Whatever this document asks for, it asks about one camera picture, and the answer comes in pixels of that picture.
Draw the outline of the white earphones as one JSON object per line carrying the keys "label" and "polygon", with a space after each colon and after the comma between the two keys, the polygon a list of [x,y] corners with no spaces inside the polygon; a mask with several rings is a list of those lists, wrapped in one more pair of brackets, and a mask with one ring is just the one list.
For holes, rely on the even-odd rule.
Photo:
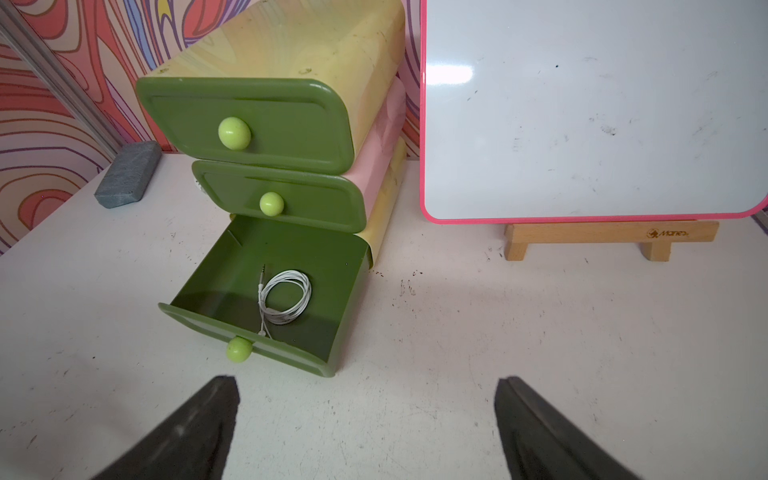
{"label": "white earphones", "polygon": [[263,265],[257,284],[258,335],[272,338],[272,326],[286,326],[303,315],[312,298],[313,286],[307,274],[283,270],[269,277]]}

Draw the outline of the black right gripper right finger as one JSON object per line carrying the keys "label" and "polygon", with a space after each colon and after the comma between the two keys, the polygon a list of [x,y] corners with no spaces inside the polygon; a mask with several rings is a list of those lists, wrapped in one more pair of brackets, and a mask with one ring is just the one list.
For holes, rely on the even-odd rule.
{"label": "black right gripper right finger", "polygon": [[513,479],[635,479],[521,378],[498,381],[494,410]]}

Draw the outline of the green top drawer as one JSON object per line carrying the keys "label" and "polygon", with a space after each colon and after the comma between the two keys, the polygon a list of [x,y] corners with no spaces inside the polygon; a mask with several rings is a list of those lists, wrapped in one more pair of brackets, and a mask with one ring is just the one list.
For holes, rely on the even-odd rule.
{"label": "green top drawer", "polygon": [[136,88],[169,142],[197,159],[342,174],[370,125],[316,79],[152,76]]}

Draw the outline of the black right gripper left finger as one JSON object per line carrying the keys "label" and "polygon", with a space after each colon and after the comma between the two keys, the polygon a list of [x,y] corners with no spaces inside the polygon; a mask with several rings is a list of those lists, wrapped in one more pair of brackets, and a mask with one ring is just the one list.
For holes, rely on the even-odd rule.
{"label": "black right gripper left finger", "polygon": [[216,376],[102,472],[98,479],[220,479],[240,395],[233,376]]}

